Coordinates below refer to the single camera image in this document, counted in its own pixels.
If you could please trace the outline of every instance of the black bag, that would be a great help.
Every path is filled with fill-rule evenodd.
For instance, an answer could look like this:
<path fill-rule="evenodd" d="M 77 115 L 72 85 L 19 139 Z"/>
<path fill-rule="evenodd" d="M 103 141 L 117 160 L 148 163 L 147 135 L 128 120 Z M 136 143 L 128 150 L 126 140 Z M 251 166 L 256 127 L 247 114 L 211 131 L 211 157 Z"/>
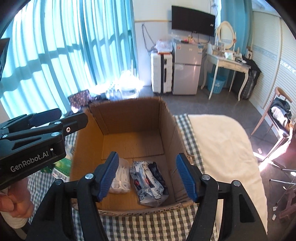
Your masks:
<path fill-rule="evenodd" d="M 251 69 L 249 69 L 249 78 L 247 80 L 245 87 L 242 90 L 241 99 L 249 99 L 255 85 L 257 84 L 257 80 L 259 78 L 261 70 L 253 60 L 247 59 L 244 56 L 243 56 L 243 60 L 247 62 L 246 63 L 247 65 L 251 66 Z M 231 90 L 238 95 L 243 82 L 244 82 L 244 73 L 237 72 L 235 75 Z"/>

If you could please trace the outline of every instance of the wall-mounted tv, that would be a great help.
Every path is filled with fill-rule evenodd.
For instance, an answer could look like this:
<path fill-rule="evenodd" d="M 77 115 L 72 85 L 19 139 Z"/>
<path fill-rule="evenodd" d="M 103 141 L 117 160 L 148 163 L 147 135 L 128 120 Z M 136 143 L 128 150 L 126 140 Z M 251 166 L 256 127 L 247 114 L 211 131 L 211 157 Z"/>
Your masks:
<path fill-rule="evenodd" d="M 172 29 L 213 36 L 215 15 L 191 8 L 172 6 Z"/>

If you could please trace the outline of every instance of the oval mirror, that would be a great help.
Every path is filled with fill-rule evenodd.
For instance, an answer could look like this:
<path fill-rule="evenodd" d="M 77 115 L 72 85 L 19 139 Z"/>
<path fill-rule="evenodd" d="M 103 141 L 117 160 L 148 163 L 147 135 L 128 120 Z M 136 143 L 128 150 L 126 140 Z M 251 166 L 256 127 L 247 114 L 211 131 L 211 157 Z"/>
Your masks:
<path fill-rule="evenodd" d="M 220 42 L 225 44 L 225 49 L 230 49 L 234 44 L 235 34 L 231 24 L 222 22 L 217 29 L 217 36 Z"/>

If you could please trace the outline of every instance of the cotton swab container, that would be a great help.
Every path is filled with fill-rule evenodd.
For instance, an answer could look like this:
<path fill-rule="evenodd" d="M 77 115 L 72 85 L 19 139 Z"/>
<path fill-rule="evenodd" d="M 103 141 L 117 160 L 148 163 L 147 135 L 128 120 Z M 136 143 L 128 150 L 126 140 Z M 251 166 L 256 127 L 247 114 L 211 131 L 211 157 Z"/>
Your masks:
<path fill-rule="evenodd" d="M 109 189 L 110 193 L 120 194 L 127 193 L 131 190 L 129 180 L 129 163 L 123 158 L 119 158 L 119 166 L 116 171 L 116 176 L 112 181 Z"/>

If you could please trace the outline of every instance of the bed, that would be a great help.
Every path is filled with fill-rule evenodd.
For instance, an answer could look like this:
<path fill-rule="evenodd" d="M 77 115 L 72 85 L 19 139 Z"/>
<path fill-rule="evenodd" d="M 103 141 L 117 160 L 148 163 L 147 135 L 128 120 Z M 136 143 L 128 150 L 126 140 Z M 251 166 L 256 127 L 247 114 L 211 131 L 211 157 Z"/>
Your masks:
<path fill-rule="evenodd" d="M 267 232 L 267 200 L 257 159 L 243 127 L 224 115 L 188 115 L 205 173 L 216 181 L 230 183 L 239 180 L 252 202 Z M 219 236 L 223 201 L 218 201 L 216 227 Z"/>
<path fill-rule="evenodd" d="M 251 143 L 245 130 L 234 119 L 221 115 L 175 116 L 186 151 L 203 173 L 221 182 L 238 179 L 253 201 L 267 231 L 267 205 L 262 180 Z M 74 145 L 76 134 L 66 138 Z M 28 188 L 36 212 L 54 177 L 40 171 L 29 177 Z M 221 226 L 223 201 L 217 206 L 211 241 L 217 241 Z M 190 205 L 165 213 L 139 217 L 100 215 L 109 240 L 185 240 L 198 205 Z M 79 213 L 72 209 L 74 229 L 83 240 Z"/>

